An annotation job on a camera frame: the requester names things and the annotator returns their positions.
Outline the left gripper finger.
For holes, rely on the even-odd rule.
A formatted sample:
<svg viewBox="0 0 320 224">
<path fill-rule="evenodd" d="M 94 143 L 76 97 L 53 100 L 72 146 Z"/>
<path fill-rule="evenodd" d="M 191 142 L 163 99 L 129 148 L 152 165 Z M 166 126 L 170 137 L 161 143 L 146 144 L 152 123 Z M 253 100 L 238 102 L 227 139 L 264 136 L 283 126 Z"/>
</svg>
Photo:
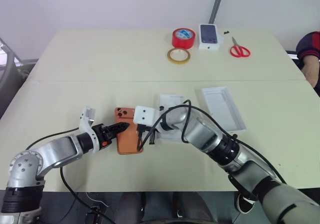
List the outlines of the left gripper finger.
<svg viewBox="0 0 320 224">
<path fill-rule="evenodd" d="M 121 134 L 122 132 L 124 132 L 124 131 L 123 130 L 109 130 L 107 132 L 107 140 L 112 141 L 113 139 L 115 139 L 117 137 L 118 134 Z"/>
<path fill-rule="evenodd" d="M 111 134 L 119 134 L 124 132 L 130 126 L 127 122 L 118 122 L 106 127 L 107 132 Z"/>
</svg>

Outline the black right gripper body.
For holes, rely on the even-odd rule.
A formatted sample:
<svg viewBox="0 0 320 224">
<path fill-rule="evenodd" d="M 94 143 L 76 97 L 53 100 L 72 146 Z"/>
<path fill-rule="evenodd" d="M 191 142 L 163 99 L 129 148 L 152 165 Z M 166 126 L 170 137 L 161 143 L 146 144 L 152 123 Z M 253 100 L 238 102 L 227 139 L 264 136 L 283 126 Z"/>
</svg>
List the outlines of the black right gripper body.
<svg viewBox="0 0 320 224">
<path fill-rule="evenodd" d="M 147 126 L 144 124 L 138 124 L 136 131 L 139 135 L 142 135 L 144 132 L 149 132 L 149 133 L 153 134 L 153 133 L 157 132 L 158 130 L 156 128 L 152 128 L 151 126 Z"/>
</svg>

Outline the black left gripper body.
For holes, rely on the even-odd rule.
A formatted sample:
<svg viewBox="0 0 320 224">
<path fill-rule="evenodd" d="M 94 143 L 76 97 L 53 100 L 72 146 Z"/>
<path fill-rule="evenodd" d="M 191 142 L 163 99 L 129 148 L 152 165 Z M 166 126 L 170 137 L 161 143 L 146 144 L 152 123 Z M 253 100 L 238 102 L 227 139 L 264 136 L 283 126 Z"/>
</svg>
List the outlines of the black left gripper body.
<svg viewBox="0 0 320 224">
<path fill-rule="evenodd" d="M 97 124 L 92 129 L 97 136 L 100 151 L 112 144 L 112 132 L 108 126 Z"/>
</svg>

